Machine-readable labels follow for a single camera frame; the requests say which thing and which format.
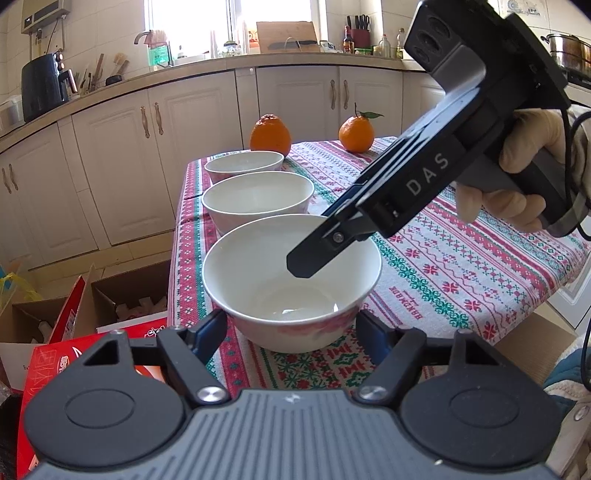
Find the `tablecloth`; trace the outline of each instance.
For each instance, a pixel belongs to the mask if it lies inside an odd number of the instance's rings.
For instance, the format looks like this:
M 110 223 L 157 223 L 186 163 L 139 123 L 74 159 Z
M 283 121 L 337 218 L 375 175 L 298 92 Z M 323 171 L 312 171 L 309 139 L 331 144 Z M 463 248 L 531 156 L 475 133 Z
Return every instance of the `tablecloth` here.
M 347 153 L 337 141 L 300 143 L 283 169 L 314 183 L 309 212 L 319 214 L 392 140 L 377 139 L 363 155 Z M 210 186 L 203 168 L 209 160 L 189 164 L 178 207 L 169 297 L 169 321 L 175 324 L 193 325 L 212 310 L 201 281 L 203 258 L 218 239 L 200 202 Z M 577 233 L 560 239 L 527 235 L 484 211 L 465 225 L 455 215 L 451 187 L 397 235 L 372 240 L 384 268 L 365 308 L 391 326 L 447 338 L 469 328 L 492 344 L 576 278 L 589 255 Z M 253 345 L 233 325 L 208 368 L 232 394 L 245 387 L 351 390 L 373 370 L 354 329 L 322 350 L 288 355 Z

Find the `floor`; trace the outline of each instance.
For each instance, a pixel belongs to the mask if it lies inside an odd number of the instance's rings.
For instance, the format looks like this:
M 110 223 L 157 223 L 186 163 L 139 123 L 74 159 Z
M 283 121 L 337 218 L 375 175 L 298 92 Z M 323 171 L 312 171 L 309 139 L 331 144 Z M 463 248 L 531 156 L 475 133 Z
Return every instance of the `floor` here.
M 67 297 L 80 275 L 94 265 L 100 278 L 112 277 L 171 258 L 174 232 L 161 233 L 123 245 L 35 268 L 31 281 L 44 299 Z

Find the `white wall tile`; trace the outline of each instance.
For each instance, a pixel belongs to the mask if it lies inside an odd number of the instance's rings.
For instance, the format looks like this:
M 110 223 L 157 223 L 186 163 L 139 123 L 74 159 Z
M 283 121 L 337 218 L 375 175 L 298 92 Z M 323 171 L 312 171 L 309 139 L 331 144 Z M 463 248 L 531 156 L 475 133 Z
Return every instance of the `white wall tile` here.
M 8 31 L 20 27 L 22 20 L 22 0 L 14 2 L 8 11 Z
M 16 57 L 20 52 L 29 48 L 29 36 L 22 34 L 18 25 L 7 33 L 6 40 L 6 55 L 8 59 Z
M 144 29 L 144 2 L 127 0 L 115 7 L 101 10 L 98 16 L 98 39 L 102 45 L 131 34 L 137 35 Z
M 410 22 L 413 19 L 411 17 L 404 17 L 402 15 L 395 15 L 388 12 L 383 12 L 382 17 L 384 22 L 384 33 L 388 36 L 390 45 L 396 47 L 396 35 L 398 35 L 398 29 L 403 28 L 405 32 L 408 32 Z
M 134 38 L 136 34 L 131 34 L 127 37 L 119 38 L 111 42 L 105 43 L 104 45 L 97 46 L 96 50 L 99 54 L 105 54 L 105 74 L 103 80 L 105 80 L 115 68 L 113 59 L 116 53 L 125 53 L 128 56 L 129 66 L 127 72 L 133 72 L 146 68 L 148 66 L 148 47 L 144 43 L 140 42 L 139 45 L 134 45 Z
M 550 29 L 591 38 L 591 21 L 568 0 L 548 0 Z
M 0 15 L 0 33 L 8 33 L 8 10 Z
M 73 57 L 96 46 L 97 15 L 88 15 L 66 27 L 64 57 Z
M 382 0 L 382 11 L 412 18 L 417 5 L 418 0 Z

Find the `cabinet door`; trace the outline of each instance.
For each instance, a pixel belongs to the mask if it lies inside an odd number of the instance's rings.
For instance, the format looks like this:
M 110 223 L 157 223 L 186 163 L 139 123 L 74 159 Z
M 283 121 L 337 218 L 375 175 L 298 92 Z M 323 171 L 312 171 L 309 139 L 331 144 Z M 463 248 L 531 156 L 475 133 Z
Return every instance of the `cabinet door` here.
M 261 115 L 280 117 L 293 143 L 338 138 L 338 67 L 257 69 L 256 81 Z
M 72 117 L 82 163 L 112 245 L 172 230 L 173 208 L 146 91 Z
M 339 67 L 340 122 L 359 112 L 381 113 L 371 120 L 376 137 L 400 135 L 402 73 L 362 67 Z
M 402 131 L 434 108 L 445 96 L 445 91 L 428 73 L 404 73 L 404 101 Z
M 5 153 L 18 201 L 44 263 L 96 250 L 82 211 L 57 124 Z
M 159 85 L 148 91 L 158 151 L 173 208 L 187 164 L 241 150 L 242 133 L 234 72 Z
M 7 265 L 19 257 L 29 257 L 27 266 L 38 267 L 43 265 L 43 259 L 18 201 L 18 192 L 10 181 L 5 157 L 0 157 L 0 264 Z M 2 169 L 8 186 L 4 184 Z

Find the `screw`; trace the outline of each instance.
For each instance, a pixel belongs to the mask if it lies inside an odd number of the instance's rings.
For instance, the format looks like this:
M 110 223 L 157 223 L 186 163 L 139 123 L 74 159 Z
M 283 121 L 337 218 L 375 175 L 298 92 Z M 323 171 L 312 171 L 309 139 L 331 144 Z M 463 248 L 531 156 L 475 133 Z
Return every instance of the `screw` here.
M 226 391 L 220 387 L 203 387 L 197 392 L 197 398 L 205 403 L 217 403 L 226 398 Z
M 577 413 L 574 414 L 574 420 L 583 420 L 587 416 L 587 413 L 589 413 L 589 406 L 583 405 L 577 410 Z
M 367 401 L 379 401 L 386 398 L 388 390 L 377 385 L 368 385 L 359 389 L 359 396 Z

